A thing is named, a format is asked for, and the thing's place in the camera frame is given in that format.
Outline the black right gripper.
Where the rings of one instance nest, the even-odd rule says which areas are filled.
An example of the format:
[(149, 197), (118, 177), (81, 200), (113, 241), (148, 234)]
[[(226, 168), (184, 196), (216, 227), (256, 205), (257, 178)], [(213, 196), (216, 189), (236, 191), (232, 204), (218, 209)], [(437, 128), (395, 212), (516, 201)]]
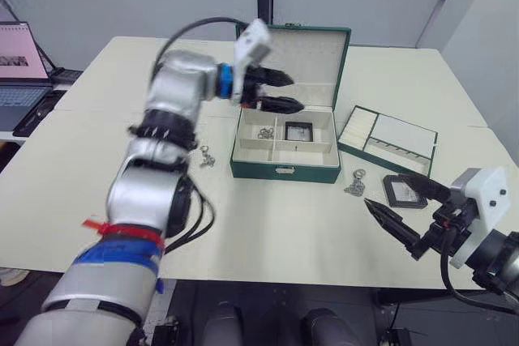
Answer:
[(401, 216), (382, 203), (364, 199), (367, 210), (386, 232), (395, 237), (411, 253), (415, 260), (419, 260), (429, 249), (440, 254), (449, 229), (456, 227), (457, 234), (448, 248), (448, 255), (453, 256), (471, 234), (469, 226), (478, 216), (477, 203), (473, 199), (468, 199), (463, 204), (448, 202), (451, 198), (450, 189), (422, 174), (401, 173), (399, 178), (420, 196), (442, 203), (441, 207), (433, 213), (433, 222), (424, 235), (420, 237), (403, 222)]

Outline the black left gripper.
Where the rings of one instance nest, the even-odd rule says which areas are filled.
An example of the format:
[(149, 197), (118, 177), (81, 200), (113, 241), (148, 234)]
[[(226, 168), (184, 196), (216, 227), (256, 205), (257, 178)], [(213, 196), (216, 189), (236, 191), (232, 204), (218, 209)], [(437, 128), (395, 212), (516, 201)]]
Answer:
[[(284, 87), (294, 84), (294, 80), (282, 70), (262, 66), (249, 66), (244, 76), (242, 95), (239, 100), (239, 104), (243, 108), (257, 108), (261, 84), (273, 87)], [(263, 96), (260, 98), (259, 110), (263, 112), (293, 114), (304, 109), (305, 105), (292, 97)]]

